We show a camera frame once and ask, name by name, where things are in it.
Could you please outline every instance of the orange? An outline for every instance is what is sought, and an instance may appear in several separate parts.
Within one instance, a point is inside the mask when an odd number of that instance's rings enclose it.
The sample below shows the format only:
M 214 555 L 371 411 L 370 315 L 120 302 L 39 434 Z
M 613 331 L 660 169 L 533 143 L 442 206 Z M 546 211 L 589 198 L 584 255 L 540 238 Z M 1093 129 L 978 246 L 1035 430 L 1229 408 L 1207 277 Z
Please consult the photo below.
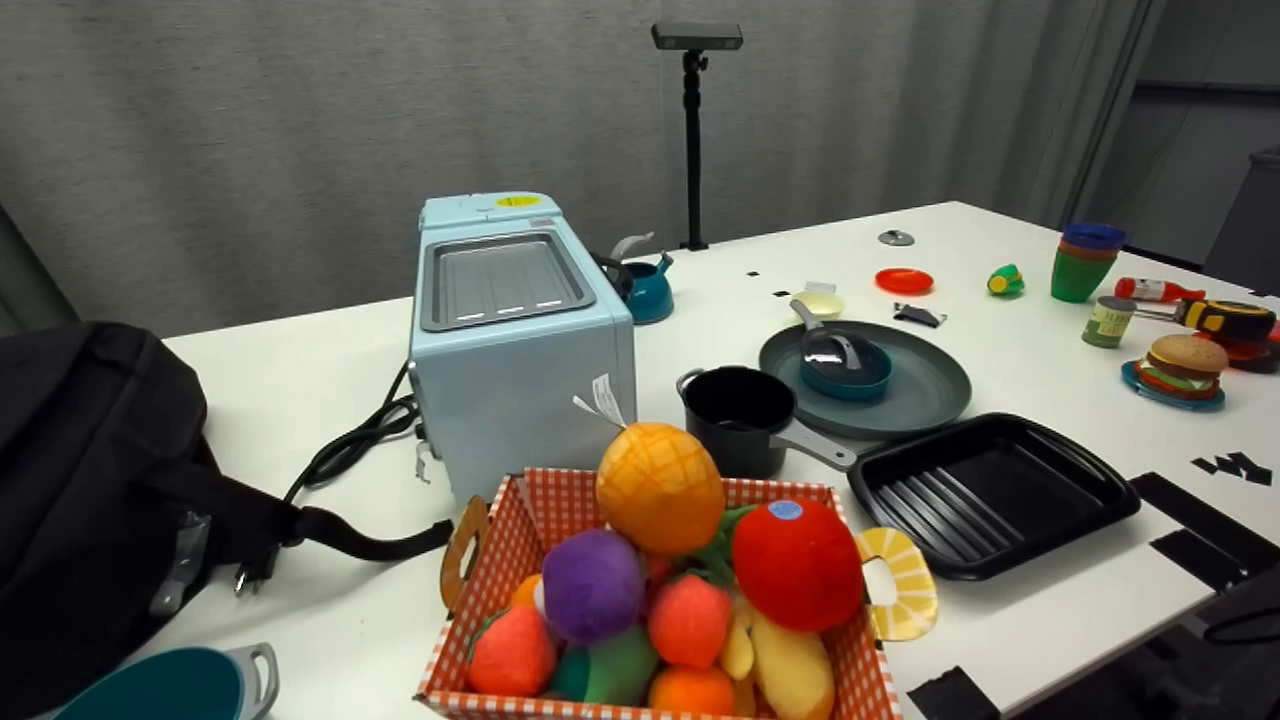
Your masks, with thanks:
M 650 555 L 711 544 L 725 481 L 707 448 L 672 422 L 627 422 L 595 472 L 600 515 Z
M 546 594 L 546 573 L 533 573 L 533 575 L 525 575 L 525 579 L 518 583 L 510 609 L 529 605 L 529 609 L 540 610 L 540 594 Z
M 722 668 L 660 668 L 650 683 L 650 709 L 734 716 L 738 686 Z

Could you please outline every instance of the lemon slice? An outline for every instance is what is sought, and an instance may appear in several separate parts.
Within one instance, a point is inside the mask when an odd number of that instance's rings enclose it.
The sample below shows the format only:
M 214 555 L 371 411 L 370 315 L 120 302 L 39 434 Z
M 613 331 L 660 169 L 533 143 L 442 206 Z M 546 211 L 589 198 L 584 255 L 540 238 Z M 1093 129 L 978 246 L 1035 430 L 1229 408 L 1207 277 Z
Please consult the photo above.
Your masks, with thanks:
M 927 560 L 911 544 L 911 534 L 895 526 L 868 526 L 856 534 L 856 552 L 863 555 L 863 564 L 883 560 L 895 589 L 894 605 L 871 605 L 878 638 L 899 643 L 923 634 L 942 605 Z

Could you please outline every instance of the toy burger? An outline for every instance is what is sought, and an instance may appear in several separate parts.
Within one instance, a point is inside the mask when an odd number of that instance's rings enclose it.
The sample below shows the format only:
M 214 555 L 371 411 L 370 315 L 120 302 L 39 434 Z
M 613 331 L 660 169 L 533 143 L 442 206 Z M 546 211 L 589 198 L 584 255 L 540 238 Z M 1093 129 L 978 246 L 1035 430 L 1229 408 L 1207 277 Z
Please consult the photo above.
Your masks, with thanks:
M 1180 408 L 1221 408 L 1229 351 L 1207 337 L 1161 337 L 1143 359 L 1119 369 L 1124 385 Z

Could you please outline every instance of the green cup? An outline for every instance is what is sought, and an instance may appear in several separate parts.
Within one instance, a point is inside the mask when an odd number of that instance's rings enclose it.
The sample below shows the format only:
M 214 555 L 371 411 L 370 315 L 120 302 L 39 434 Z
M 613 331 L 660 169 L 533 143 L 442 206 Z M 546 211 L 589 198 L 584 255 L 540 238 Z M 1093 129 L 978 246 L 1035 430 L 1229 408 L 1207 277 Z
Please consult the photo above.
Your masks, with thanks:
M 1063 302 L 1090 302 L 1124 246 L 1118 223 L 1067 223 L 1051 255 L 1051 295 Z

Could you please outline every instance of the black backpack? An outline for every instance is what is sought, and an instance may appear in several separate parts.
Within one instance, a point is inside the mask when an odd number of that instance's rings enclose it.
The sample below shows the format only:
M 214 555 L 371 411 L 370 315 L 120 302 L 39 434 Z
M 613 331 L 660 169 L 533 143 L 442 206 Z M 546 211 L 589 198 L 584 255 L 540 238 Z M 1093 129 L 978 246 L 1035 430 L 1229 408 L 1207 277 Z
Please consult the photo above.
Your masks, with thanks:
M 195 371 L 153 331 L 71 324 L 0 338 L 0 716 L 66 702 L 174 618 L 220 564 L 281 547 L 365 560 L 442 547 L 447 519 L 370 541 L 220 476 Z

